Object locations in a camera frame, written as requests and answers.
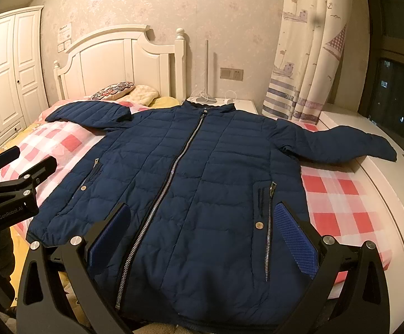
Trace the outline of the navy blue quilted jacket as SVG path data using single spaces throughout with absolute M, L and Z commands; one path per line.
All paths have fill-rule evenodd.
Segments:
M 101 291 L 125 321 L 214 333 L 268 333 L 308 286 L 272 218 L 284 202 L 308 221 L 302 161 L 397 158 L 381 136 L 348 126 L 311 132 L 232 104 L 131 113 L 86 100 L 48 121 L 104 137 L 42 203 L 28 240 L 65 244 L 123 203 L 120 237 L 93 273 Z

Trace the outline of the white wardrobe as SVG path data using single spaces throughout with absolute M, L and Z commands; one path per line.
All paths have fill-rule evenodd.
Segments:
M 42 9 L 0 14 L 0 147 L 48 108 L 40 51 Z

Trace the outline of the red white checkered bed cover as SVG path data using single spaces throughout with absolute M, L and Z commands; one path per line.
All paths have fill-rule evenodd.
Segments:
M 46 156 L 57 160 L 56 172 L 36 190 L 38 203 L 48 197 L 75 164 L 102 137 L 101 131 L 66 121 L 48 123 L 49 108 L 26 129 L 18 131 L 0 148 L 1 152 L 18 146 L 20 156 L 0 170 L 0 182 L 13 180 Z M 320 234 L 330 234 L 341 244 L 360 246 L 366 240 L 376 244 L 384 268 L 389 268 L 393 253 L 381 216 L 387 211 L 364 186 L 363 176 L 351 167 L 301 165 L 311 224 Z

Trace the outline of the white window bench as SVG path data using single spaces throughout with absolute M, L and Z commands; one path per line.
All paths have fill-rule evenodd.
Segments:
M 325 105 L 318 126 L 331 129 L 338 125 L 382 136 L 397 152 L 395 162 L 368 156 L 357 159 L 354 168 L 377 209 L 392 250 L 385 274 L 390 296 L 390 333 L 394 333 L 404 322 L 404 150 L 367 118 L 335 105 Z

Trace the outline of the patterned round pillow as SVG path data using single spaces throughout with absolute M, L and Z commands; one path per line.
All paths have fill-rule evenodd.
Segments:
M 99 90 L 91 95 L 91 100 L 118 100 L 129 94 L 135 88 L 133 82 L 120 82 Z

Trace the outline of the cream fluffy pillow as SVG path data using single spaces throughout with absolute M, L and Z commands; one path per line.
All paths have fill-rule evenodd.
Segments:
M 159 97 L 159 92 L 148 85 L 136 85 L 134 89 L 126 95 L 126 98 L 139 105 L 149 106 Z

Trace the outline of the yellow blanket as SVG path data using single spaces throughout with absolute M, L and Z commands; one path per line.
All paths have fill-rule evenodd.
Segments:
M 167 109 L 179 106 L 180 102 L 174 97 L 158 97 L 155 98 L 150 105 L 150 109 Z

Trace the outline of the white wooden headboard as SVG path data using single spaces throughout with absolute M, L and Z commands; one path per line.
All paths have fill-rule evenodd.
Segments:
M 59 100 L 78 100 L 120 82 L 148 85 L 162 97 L 187 98 L 185 30 L 176 30 L 171 45 L 156 45 L 150 26 L 109 26 L 84 35 L 65 50 L 67 63 L 54 62 Z

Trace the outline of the white stick lamp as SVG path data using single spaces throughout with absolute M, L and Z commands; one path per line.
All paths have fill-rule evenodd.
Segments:
M 203 90 L 199 93 L 199 96 L 196 98 L 197 103 L 204 104 L 214 104 L 216 102 L 215 98 L 212 98 L 209 94 L 209 40 L 205 40 L 204 45 L 204 71 L 203 71 Z

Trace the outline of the dark window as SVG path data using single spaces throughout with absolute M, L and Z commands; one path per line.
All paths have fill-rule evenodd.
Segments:
M 368 0 L 370 53 L 358 112 L 404 149 L 404 0 Z

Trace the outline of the white bedside table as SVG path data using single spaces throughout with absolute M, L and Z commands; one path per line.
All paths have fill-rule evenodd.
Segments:
M 204 97 L 190 97 L 187 101 L 192 103 L 199 103 L 205 105 L 221 106 L 226 104 L 234 104 L 237 110 L 246 111 L 258 115 L 257 108 L 252 100 L 238 100 L 232 98 L 204 98 Z

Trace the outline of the nautical print curtain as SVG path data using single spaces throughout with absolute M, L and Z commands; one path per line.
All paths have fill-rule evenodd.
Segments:
M 317 123 L 345 46 L 352 0 L 284 0 L 264 116 Z

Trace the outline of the paper notice on wall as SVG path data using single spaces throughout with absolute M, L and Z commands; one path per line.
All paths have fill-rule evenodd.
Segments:
M 59 27 L 57 34 L 57 50 L 59 53 L 67 50 L 72 41 L 72 24 L 67 23 Z

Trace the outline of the wall socket panel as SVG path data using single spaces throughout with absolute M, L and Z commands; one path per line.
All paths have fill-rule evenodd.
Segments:
M 244 79 L 244 71 L 242 69 L 220 68 L 219 78 L 224 80 L 242 82 Z

